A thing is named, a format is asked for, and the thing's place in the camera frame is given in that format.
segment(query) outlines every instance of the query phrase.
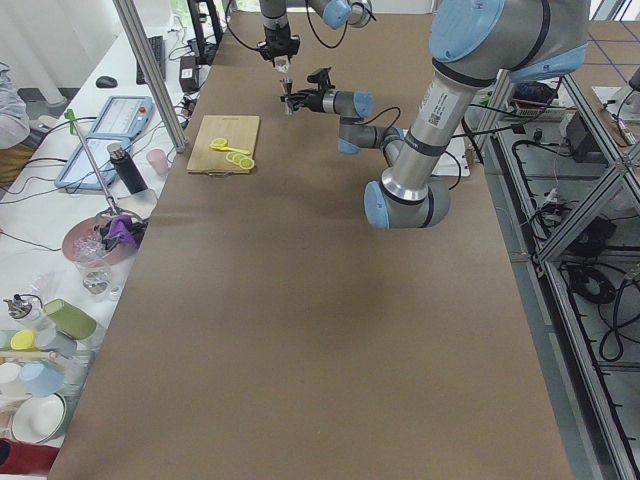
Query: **person's sleeve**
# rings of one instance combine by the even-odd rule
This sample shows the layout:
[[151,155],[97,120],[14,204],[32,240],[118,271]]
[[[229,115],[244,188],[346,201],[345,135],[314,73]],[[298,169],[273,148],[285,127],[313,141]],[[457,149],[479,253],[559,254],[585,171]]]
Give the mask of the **person's sleeve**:
[[0,62],[0,149],[11,148],[29,135],[26,105],[11,83],[8,71],[9,67]]

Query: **black water bottle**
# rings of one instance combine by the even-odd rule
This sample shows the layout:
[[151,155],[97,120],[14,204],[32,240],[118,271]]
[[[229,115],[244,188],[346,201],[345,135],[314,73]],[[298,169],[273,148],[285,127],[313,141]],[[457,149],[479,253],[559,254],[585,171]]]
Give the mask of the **black water bottle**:
[[133,162],[133,158],[122,148],[121,144],[112,143],[107,147],[107,151],[109,152],[109,160],[111,160],[113,167],[124,182],[127,190],[129,190],[129,193],[133,195],[148,188],[144,178],[138,171],[138,167]]

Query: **wooden cutting board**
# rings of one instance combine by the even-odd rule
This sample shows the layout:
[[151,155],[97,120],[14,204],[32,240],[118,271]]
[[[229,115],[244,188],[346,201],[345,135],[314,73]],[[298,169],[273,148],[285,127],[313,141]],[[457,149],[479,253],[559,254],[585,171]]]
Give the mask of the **wooden cutting board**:
[[209,148],[214,138],[226,138],[230,147],[251,151],[254,157],[260,117],[253,115],[205,115],[193,146],[187,172],[206,174],[251,173],[227,160],[228,152]]

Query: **computer mouse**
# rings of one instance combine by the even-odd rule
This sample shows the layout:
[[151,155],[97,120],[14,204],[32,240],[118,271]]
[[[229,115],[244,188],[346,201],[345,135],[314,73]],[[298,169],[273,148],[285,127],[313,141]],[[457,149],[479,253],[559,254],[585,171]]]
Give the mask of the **computer mouse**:
[[118,81],[107,75],[103,75],[102,77],[98,77],[96,80],[96,87],[98,88],[115,88],[118,86]]

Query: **blue joint cap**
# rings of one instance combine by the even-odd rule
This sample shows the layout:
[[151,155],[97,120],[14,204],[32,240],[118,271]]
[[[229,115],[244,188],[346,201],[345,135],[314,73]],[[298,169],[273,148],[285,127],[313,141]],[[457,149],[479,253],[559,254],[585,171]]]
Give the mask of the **blue joint cap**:
[[373,95],[368,92],[353,92],[353,106],[360,118],[368,118],[373,113]]
[[344,155],[357,155],[360,153],[360,147],[340,138],[338,139],[338,151]]
[[322,13],[322,20],[334,30],[344,27],[351,15],[351,6],[347,0],[331,0]]
[[585,44],[540,63],[511,72],[509,77],[513,83],[533,82],[560,77],[580,68],[586,56],[587,45]]
[[379,230],[389,230],[389,212],[378,182],[369,182],[364,189],[364,212],[371,226]]
[[435,16],[429,38],[433,58],[442,63],[466,57],[495,28],[505,0],[447,0]]

